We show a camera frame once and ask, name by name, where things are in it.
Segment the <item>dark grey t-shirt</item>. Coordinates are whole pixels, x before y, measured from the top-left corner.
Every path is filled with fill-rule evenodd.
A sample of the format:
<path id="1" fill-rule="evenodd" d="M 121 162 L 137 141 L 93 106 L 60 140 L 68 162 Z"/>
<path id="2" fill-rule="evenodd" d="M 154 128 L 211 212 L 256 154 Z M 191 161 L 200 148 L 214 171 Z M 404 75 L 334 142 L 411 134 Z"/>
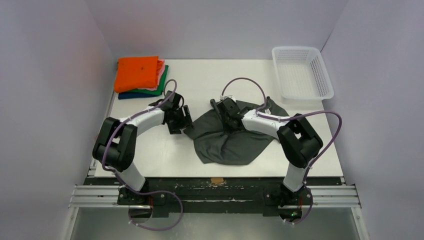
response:
<path id="1" fill-rule="evenodd" d="M 255 131 L 224 132 L 220 117 L 212 109 L 197 118 L 184 133 L 193 141 L 196 155 L 204 164 L 244 166 L 253 162 L 274 140 Z"/>

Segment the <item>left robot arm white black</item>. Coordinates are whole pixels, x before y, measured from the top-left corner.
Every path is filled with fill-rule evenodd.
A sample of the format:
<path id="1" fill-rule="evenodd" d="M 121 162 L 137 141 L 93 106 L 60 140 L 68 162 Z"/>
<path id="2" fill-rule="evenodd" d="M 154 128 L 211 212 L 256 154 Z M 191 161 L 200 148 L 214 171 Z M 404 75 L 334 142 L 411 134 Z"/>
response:
<path id="1" fill-rule="evenodd" d="M 193 121 L 184 97 L 168 91 L 164 99 L 148 105 L 128 117 L 107 117 L 100 128 L 92 149 L 92 157 L 105 171 L 112 172 L 130 190 L 129 197 L 138 205 L 146 203 L 149 191 L 147 180 L 134 164 L 136 141 L 149 129 L 166 125 L 171 135 L 181 134 L 192 127 Z"/>

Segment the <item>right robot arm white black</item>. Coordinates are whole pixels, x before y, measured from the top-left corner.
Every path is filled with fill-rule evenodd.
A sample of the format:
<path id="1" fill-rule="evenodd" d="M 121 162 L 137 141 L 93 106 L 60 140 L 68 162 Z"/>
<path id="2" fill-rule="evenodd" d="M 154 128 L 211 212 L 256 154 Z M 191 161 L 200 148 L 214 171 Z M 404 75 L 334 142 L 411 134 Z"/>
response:
<path id="1" fill-rule="evenodd" d="M 309 121 L 296 114 L 294 119 L 262 113 L 252 107 L 241 109 L 231 97 L 210 100 L 223 128 L 227 132 L 251 131 L 271 136 L 279 141 L 289 161 L 280 196 L 288 204 L 300 198 L 305 186 L 307 169 L 324 146 Z"/>

